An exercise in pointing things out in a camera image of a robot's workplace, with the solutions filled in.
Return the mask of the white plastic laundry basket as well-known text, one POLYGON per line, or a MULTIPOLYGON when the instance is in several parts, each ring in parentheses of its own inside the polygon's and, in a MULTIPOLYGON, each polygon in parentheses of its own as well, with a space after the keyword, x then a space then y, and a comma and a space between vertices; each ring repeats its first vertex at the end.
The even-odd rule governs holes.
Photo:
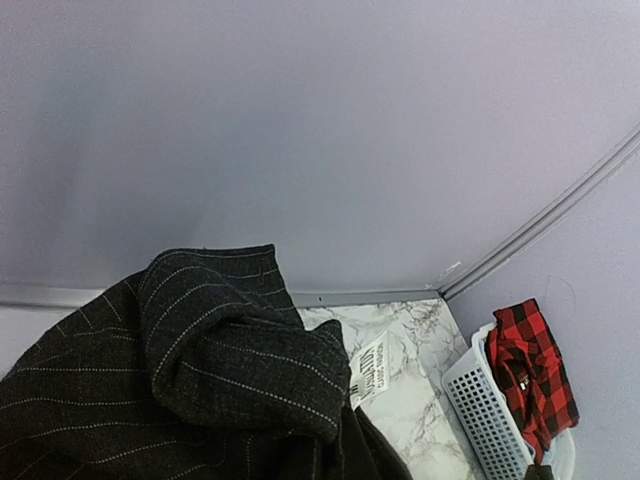
POLYGON ((472 337, 472 345, 443 376, 444 388, 470 437, 486 476, 523 479, 528 470, 544 467, 544 475, 570 479, 574 475, 575 445, 570 429, 556 436, 540 464, 523 439, 490 370, 485 343, 493 323, 472 337))

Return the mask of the black pinstriped long sleeve shirt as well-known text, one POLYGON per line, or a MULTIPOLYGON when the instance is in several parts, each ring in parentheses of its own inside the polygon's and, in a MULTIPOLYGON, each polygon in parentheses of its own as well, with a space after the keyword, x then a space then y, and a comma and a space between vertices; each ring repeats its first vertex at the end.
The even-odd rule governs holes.
POLYGON ((5 479, 406 479, 352 406, 334 319, 306 328, 271 245, 173 249, 47 330, 1 380, 5 479), (240 304, 160 290, 202 286, 240 304))

